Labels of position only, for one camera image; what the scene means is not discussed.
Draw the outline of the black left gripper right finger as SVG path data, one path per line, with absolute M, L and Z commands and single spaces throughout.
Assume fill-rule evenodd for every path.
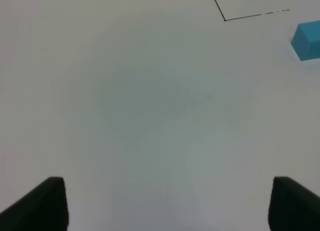
M 274 177 L 268 225 L 271 231 L 320 231 L 320 197 L 290 177 Z

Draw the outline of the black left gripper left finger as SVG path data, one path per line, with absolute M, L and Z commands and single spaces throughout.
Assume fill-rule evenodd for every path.
M 63 177 L 52 176 L 0 213 L 2 231 L 66 231 L 69 210 Z

